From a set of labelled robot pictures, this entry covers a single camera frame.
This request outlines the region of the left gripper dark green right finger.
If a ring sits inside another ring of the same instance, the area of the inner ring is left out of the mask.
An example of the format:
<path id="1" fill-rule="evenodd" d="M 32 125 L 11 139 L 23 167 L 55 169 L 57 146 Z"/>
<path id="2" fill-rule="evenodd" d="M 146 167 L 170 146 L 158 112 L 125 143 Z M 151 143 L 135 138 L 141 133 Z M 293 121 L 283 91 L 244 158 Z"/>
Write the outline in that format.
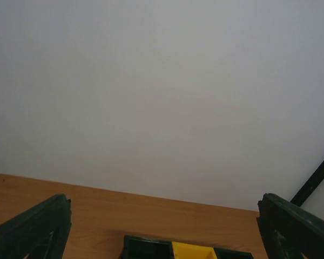
<path id="1" fill-rule="evenodd" d="M 268 258 L 324 258 L 324 220 L 273 193 L 256 219 Z"/>

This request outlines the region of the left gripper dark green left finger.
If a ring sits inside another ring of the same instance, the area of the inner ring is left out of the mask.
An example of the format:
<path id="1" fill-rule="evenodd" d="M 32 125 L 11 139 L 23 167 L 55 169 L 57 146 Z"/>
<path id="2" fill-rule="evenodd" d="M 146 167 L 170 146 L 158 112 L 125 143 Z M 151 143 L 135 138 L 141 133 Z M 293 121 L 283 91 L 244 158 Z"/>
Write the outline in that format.
<path id="1" fill-rule="evenodd" d="M 0 224 L 0 258 L 62 258 L 71 200 L 56 194 Z"/>

